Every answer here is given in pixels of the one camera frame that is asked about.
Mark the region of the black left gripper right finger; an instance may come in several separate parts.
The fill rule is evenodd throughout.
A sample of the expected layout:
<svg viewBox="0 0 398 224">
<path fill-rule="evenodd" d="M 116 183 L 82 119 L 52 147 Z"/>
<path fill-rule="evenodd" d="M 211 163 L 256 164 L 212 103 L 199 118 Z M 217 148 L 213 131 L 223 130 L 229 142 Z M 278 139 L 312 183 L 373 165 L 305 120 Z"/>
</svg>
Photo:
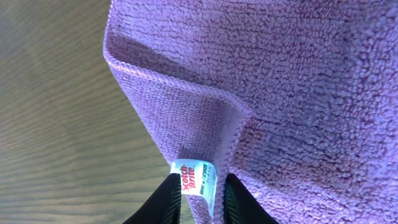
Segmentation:
<svg viewBox="0 0 398 224">
<path fill-rule="evenodd" d="M 223 205 L 225 224 L 278 224 L 234 174 L 227 175 Z"/>
</svg>

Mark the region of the purple microfiber cloth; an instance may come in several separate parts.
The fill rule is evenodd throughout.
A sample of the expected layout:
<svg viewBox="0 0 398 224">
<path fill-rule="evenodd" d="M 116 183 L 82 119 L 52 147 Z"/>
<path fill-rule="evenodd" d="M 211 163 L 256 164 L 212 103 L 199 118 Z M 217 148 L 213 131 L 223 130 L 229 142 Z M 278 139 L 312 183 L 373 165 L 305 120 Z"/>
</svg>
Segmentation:
<svg viewBox="0 0 398 224">
<path fill-rule="evenodd" d="M 113 1 L 104 57 L 167 162 L 279 223 L 397 222 L 396 1 Z"/>
</svg>

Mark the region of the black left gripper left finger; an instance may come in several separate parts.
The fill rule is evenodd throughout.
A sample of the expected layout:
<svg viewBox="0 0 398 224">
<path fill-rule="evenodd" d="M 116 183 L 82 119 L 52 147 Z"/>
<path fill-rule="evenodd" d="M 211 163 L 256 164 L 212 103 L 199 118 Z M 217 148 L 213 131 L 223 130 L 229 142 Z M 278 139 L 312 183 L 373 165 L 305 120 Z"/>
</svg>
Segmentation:
<svg viewBox="0 0 398 224">
<path fill-rule="evenodd" d="M 181 212 L 180 174 L 169 174 L 143 206 L 123 224 L 179 224 Z"/>
</svg>

